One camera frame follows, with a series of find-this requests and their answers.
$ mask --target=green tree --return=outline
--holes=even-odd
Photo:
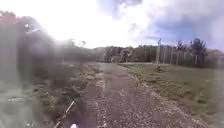
[[[205,57],[207,54],[207,48],[206,43],[203,40],[200,40],[199,38],[195,38],[193,42],[190,42],[190,51],[192,54],[196,55],[195,64],[197,64],[197,57],[202,58],[202,62],[205,61]]]

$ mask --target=tree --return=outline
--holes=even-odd
[[[179,52],[183,52],[184,53],[184,60],[186,58],[186,50],[187,50],[187,45],[183,44],[182,40],[178,40],[177,42],[177,62],[178,62],[178,58],[179,58]]]
[[[206,43],[199,38],[195,38],[193,42],[190,42],[190,51],[192,54],[196,55],[195,64],[197,64],[198,56],[202,58],[202,62],[205,61],[205,57],[207,56],[207,48]]]

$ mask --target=sky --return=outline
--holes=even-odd
[[[37,19],[55,39],[87,47],[175,45],[196,37],[224,50],[223,0],[0,0],[1,10]]]

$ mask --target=dirt road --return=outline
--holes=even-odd
[[[93,64],[100,70],[84,103],[69,122],[79,128],[205,128],[115,64]]]

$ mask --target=grass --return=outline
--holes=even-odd
[[[191,115],[197,115],[211,123],[217,113],[215,84],[221,82],[223,70],[189,68],[182,66],[123,65],[128,71],[163,97],[176,101],[177,105]]]
[[[52,73],[45,72],[34,76],[31,81],[34,86],[31,89],[43,112],[56,121],[74,99],[82,96],[83,89],[88,82],[95,79],[95,74],[85,64],[58,66]]]

